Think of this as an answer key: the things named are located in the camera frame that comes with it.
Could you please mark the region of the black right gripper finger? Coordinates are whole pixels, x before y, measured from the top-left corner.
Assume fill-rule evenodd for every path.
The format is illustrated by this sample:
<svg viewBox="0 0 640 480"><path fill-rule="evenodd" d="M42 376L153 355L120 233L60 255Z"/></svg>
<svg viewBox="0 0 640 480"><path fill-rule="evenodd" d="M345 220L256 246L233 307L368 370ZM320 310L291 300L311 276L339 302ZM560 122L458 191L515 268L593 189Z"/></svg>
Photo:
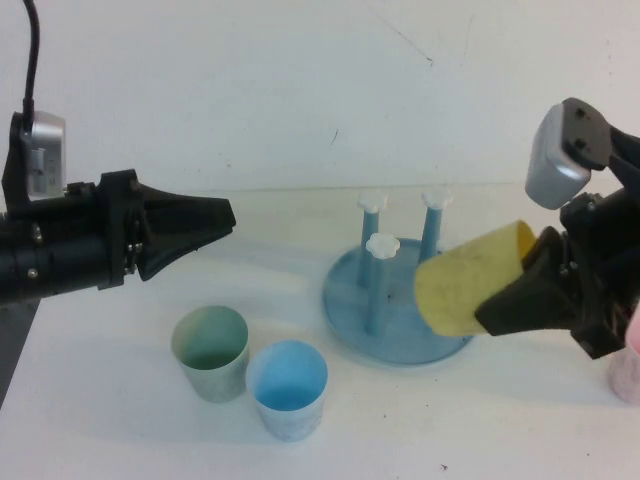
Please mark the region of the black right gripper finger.
<svg viewBox="0 0 640 480"><path fill-rule="evenodd" d="M549 227L547 249L534 265L475 310L491 336L570 330L580 316L579 274L571 267L567 235Z"/></svg>
<svg viewBox="0 0 640 480"><path fill-rule="evenodd" d="M548 230L549 227L544 228L540 232L532 246L529 247L524 254L521 260L522 268L524 271L529 270L537 261L538 257L547 249L549 237Z"/></svg>

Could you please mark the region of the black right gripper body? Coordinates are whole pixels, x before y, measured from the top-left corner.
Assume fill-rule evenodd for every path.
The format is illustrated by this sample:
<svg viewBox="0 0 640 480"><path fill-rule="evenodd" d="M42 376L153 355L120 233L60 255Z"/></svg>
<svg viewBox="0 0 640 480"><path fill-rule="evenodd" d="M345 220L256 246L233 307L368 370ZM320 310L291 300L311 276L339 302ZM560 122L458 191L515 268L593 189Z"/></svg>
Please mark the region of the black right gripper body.
<svg viewBox="0 0 640 480"><path fill-rule="evenodd" d="M584 193L561 208L560 221L580 286L570 334L599 359L624 348L639 305L639 204L625 192Z"/></svg>

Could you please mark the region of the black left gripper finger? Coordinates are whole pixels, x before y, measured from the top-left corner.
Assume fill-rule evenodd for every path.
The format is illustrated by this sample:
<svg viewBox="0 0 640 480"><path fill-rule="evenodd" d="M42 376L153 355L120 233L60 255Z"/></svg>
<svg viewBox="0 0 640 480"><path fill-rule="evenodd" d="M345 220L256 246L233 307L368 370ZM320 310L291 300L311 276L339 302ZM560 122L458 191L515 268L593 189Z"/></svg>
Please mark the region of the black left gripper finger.
<svg viewBox="0 0 640 480"><path fill-rule="evenodd" d="M147 223L154 234L228 234L235 227L231 203L224 198L178 195L142 186Z"/></svg>
<svg viewBox="0 0 640 480"><path fill-rule="evenodd" d="M232 229L197 231L172 235L154 235L144 243L136 266L142 281L148 281L181 257L216 242L233 232Z"/></svg>

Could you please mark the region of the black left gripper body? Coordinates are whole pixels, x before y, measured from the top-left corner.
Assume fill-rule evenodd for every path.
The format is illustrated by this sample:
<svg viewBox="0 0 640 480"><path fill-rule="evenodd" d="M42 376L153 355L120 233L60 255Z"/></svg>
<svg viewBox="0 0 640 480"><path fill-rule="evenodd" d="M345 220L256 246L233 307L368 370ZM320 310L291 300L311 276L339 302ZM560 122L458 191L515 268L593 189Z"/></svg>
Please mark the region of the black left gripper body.
<svg viewBox="0 0 640 480"><path fill-rule="evenodd" d="M100 182L65 187L74 202L70 236L64 241L64 288L108 289L124 283L135 269L142 240L142 187L135 170L101 175Z"/></svg>

